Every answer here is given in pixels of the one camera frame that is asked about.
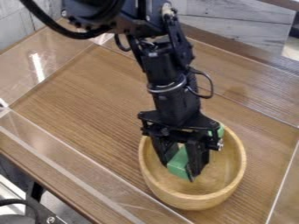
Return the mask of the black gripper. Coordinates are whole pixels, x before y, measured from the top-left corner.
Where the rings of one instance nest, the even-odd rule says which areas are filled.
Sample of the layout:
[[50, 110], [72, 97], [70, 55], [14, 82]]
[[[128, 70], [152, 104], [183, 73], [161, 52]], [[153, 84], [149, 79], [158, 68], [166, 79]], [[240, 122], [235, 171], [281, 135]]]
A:
[[209, 150], [220, 149], [221, 125], [201, 113], [200, 98], [205, 95], [199, 95], [193, 73], [183, 74], [177, 81], [166, 85], [149, 83], [146, 91], [153, 97], [154, 110], [137, 114], [142, 134], [150, 137], [162, 166], [178, 150], [177, 143], [184, 144], [188, 158], [185, 169], [192, 182], [209, 163]]

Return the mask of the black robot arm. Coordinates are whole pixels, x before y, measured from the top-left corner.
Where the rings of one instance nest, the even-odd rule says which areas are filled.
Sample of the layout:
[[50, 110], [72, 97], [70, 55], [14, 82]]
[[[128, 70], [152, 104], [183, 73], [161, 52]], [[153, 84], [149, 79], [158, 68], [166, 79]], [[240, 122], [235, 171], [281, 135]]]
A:
[[124, 35], [128, 45], [117, 48], [134, 55], [146, 77], [146, 91], [154, 109], [142, 111], [142, 135], [168, 172], [195, 180], [209, 162], [211, 151], [223, 147], [223, 125], [201, 113], [196, 77], [205, 73], [192, 68], [192, 44], [185, 38], [177, 10], [168, 0], [61, 0], [61, 16], [82, 31], [65, 29], [33, 0], [20, 0], [26, 10], [58, 34], [90, 39], [109, 32]]

